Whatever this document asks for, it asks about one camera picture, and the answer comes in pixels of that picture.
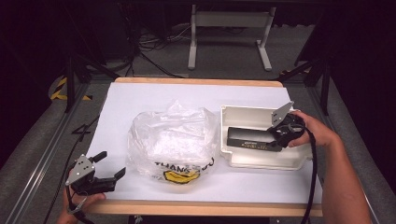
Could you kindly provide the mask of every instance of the clear plastic bag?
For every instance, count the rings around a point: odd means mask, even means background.
[[[217,116],[175,101],[164,112],[143,112],[134,118],[128,132],[128,165],[142,175],[187,184],[208,173],[218,144]]]

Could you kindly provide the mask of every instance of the white table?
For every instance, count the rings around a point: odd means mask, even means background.
[[[278,108],[290,101],[279,82],[120,78],[112,83],[87,156],[107,151],[96,166],[98,177],[113,176],[125,166],[127,133],[144,111],[164,111],[172,100],[204,106],[216,113],[222,105]],[[219,157],[213,170],[188,185],[158,182],[127,168],[107,200],[92,213],[191,216],[304,215],[312,172],[307,161],[297,171],[233,168]],[[320,217],[322,188],[317,180],[311,216]]]

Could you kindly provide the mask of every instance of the silver bracket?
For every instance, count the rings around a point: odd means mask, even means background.
[[[81,155],[76,161],[76,165],[66,180],[66,186],[73,184],[82,177],[90,174],[95,170],[92,162],[85,155]]]
[[[276,127],[282,120],[288,115],[294,102],[290,101],[285,105],[282,105],[279,109],[274,110],[271,114],[272,126]]]

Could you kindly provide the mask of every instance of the hand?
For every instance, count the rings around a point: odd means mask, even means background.
[[[301,111],[294,111],[291,113],[304,120],[305,127],[314,134],[317,140],[317,146],[328,147],[332,142],[341,140],[337,133],[333,132],[318,119],[314,119]],[[297,147],[306,143],[309,143],[309,135],[307,132],[300,138],[291,140],[289,142],[289,147]]]
[[[73,195],[74,191],[70,187],[69,187],[69,189],[70,189],[70,195]],[[67,200],[66,189],[64,189],[63,198],[64,198],[63,209],[62,209],[62,213],[58,217],[57,224],[78,223],[78,220],[73,215],[70,215],[67,213],[67,207],[69,205],[69,202]],[[73,202],[73,204],[80,204],[85,198],[86,198],[86,196],[79,196],[79,195],[75,194],[72,198],[72,202]],[[84,212],[91,204],[96,203],[98,201],[105,200],[105,199],[106,199],[106,195],[104,193],[98,193],[98,194],[93,194],[93,195],[88,196],[87,200],[82,205],[82,211]]]

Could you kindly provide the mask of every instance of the white container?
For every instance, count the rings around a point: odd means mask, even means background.
[[[224,105],[221,107],[221,155],[233,167],[299,170],[306,160],[312,160],[309,144],[282,148],[280,152],[227,146],[229,127],[264,130],[272,126],[272,112],[277,108]]]

